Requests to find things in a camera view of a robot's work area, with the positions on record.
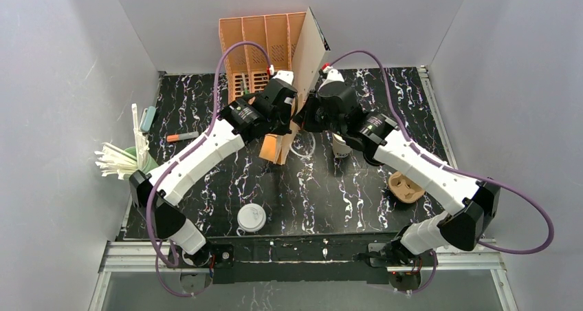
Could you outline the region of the brown paper takeout bag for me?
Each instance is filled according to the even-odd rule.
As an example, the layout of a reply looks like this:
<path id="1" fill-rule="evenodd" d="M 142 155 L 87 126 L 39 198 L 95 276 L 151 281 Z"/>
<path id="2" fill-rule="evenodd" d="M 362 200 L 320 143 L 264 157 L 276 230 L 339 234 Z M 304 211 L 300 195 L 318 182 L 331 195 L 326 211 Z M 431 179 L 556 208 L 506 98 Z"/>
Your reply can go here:
<path id="1" fill-rule="evenodd" d="M 302 129 L 294 122 L 289 126 L 291 132 L 284 136 L 267 134 L 263 140 L 259 158 L 270 161 L 274 164 L 285 165 L 287 157 L 292 149 L 292 143 L 298 132 Z"/>

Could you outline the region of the brown pulp cup carrier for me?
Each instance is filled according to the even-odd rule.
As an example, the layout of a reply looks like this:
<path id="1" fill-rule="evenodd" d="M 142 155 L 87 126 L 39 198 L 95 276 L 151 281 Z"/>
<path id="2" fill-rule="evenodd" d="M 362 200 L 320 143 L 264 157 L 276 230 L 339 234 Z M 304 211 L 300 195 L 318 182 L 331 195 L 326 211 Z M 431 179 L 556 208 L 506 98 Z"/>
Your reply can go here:
<path id="1" fill-rule="evenodd" d="M 413 204 L 426 193 L 424 189 L 415 184 L 400 171 L 396 171 L 390 175 L 388 179 L 388 188 L 390 192 L 404 204 Z"/>

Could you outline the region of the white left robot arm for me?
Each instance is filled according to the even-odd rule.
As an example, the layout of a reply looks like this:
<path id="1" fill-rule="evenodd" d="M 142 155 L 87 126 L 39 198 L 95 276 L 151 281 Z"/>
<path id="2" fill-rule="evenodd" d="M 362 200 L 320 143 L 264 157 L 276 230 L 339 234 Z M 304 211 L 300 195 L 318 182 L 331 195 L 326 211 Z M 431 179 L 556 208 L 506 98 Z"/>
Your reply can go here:
<path id="1" fill-rule="evenodd" d="M 267 134 L 289 133 L 297 91 L 294 74 L 281 70 L 263 91 L 247 94 L 226 105 L 214 124 L 168 162 L 129 177 L 133 205 L 156 239 L 169 239 L 189 255 L 206 247 L 203 233 L 177 205 L 207 172 L 247 144 Z"/>

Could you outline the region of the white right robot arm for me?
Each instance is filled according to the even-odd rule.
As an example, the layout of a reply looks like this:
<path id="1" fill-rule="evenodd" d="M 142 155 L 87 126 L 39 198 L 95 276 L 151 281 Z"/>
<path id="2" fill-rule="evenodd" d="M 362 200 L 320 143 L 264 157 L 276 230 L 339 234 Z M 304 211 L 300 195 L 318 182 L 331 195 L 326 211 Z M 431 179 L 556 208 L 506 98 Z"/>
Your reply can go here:
<path id="1" fill-rule="evenodd" d="M 446 164 L 431 164 L 431 153 L 407 141 L 388 116 L 363 110 L 356 91 L 346 83 L 333 81 L 309 92 L 294 122 L 306 131 L 338 134 L 369 164 L 388 165 L 438 201 L 441 214 L 399 232 L 392 249 L 402 255 L 413 257 L 442 246 L 474 250 L 491 222 L 497 187 L 457 175 Z"/>

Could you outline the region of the white paper coffee cup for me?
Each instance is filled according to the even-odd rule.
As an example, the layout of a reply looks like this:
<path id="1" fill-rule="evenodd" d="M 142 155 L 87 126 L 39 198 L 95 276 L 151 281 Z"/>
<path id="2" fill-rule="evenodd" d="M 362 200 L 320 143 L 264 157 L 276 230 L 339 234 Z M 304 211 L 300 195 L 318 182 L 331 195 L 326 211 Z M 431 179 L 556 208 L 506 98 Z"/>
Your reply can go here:
<path id="1" fill-rule="evenodd" d="M 332 151 L 335 158 L 346 158 L 351 154 L 352 148 L 347 145 L 346 141 L 341 136 L 333 133 Z"/>

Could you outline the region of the white board panel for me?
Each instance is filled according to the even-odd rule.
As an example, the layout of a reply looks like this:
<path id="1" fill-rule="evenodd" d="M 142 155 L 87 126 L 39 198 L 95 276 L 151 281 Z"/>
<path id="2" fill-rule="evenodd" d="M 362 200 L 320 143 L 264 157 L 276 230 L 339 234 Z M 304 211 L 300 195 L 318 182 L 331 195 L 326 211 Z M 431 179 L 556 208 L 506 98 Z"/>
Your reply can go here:
<path id="1" fill-rule="evenodd" d="M 329 53 L 327 40 L 309 6 L 291 62 L 298 109 L 303 106 L 309 91 L 315 87 L 319 79 L 319 70 L 327 62 Z"/>

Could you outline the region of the orange desktop file organizer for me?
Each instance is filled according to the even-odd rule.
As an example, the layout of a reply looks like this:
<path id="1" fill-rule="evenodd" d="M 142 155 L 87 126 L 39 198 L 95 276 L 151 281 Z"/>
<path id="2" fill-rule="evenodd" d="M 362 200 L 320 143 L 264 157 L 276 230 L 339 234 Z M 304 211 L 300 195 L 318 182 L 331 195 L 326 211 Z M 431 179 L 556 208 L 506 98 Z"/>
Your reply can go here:
<path id="1" fill-rule="evenodd" d="M 305 12 L 231 17 L 219 20 L 219 40 L 225 52 L 232 45 L 251 41 L 252 45 L 233 49 L 223 64 L 228 79 L 228 100 L 263 90 L 268 82 L 267 68 L 290 70 L 296 45 L 305 20 Z"/>

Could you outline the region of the orange grey highlighter pen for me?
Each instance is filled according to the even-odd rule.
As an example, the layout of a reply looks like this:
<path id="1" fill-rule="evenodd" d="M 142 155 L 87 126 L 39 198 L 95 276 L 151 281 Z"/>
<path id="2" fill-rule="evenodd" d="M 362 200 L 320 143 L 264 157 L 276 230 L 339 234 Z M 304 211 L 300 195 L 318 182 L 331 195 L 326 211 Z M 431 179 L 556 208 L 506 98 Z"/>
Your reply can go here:
<path id="1" fill-rule="evenodd" d="M 173 134 L 173 135 L 166 136 L 166 141 L 169 143 L 172 143 L 172 142 L 179 142 L 179 141 L 183 141 L 183 140 L 192 140 L 192 139 L 196 139 L 198 137 L 199 137 L 199 133 L 197 131 L 194 131 L 194 132 L 179 133 L 179 134 Z"/>

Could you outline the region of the white plastic cup lid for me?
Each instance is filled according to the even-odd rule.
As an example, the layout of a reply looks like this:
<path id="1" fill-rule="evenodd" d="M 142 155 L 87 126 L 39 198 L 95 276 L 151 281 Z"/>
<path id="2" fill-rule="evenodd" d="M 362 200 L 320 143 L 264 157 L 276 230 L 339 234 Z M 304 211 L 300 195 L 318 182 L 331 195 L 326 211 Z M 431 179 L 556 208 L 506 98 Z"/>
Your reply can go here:
<path id="1" fill-rule="evenodd" d="M 264 227 L 267 214 L 264 208 L 258 204 L 246 204 L 237 214 L 239 228 L 247 233 L 256 233 Z"/>

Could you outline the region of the teal eraser case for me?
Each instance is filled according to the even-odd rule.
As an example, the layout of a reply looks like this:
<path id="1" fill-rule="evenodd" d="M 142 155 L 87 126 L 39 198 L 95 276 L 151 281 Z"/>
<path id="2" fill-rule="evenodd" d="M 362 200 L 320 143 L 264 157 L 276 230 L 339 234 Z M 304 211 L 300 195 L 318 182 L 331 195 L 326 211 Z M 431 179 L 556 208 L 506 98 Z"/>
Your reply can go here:
<path id="1" fill-rule="evenodd" d="M 142 117 L 140 119 L 139 131 L 142 133 L 148 133 L 150 131 L 153 121 L 156 117 L 156 112 L 157 109 L 154 106 L 144 108 Z"/>

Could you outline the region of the green cup holder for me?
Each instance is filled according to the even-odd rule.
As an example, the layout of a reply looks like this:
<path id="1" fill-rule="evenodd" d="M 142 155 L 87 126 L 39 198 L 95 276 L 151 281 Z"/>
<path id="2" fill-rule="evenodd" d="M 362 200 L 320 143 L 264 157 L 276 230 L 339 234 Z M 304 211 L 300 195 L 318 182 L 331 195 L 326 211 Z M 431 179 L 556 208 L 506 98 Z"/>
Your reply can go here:
<path id="1" fill-rule="evenodd" d="M 133 157 L 137 157 L 136 156 L 136 149 L 135 147 L 129 147 L 127 149 L 125 149 L 125 151 Z M 159 166 L 159 164 L 155 161 L 155 159 L 148 153 L 146 156 L 145 161 L 143 162 L 143 166 L 140 168 L 140 171 L 142 171 L 143 173 L 149 173 L 150 171 L 152 171 L 153 169 L 156 169 Z"/>

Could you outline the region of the white wrapped straws bundle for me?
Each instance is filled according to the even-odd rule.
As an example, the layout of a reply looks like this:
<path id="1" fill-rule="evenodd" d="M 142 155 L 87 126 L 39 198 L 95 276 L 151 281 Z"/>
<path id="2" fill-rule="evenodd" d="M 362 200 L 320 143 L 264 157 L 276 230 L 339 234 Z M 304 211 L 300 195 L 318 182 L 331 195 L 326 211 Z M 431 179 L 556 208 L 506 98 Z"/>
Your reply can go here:
<path id="1" fill-rule="evenodd" d="M 140 171 L 143 162 L 149 153 L 149 142 L 146 134 L 139 131 L 140 120 L 138 117 L 138 106 L 131 105 L 131 118 L 133 123 L 133 141 L 136 149 L 136 156 L 129 155 L 124 149 L 121 149 L 109 142 L 104 142 L 101 151 L 95 151 L 97 160 L 96 166 L 99 168 L 102 177 L 115 175 L 119 180 L 129 178 L 131 174 Z"/>

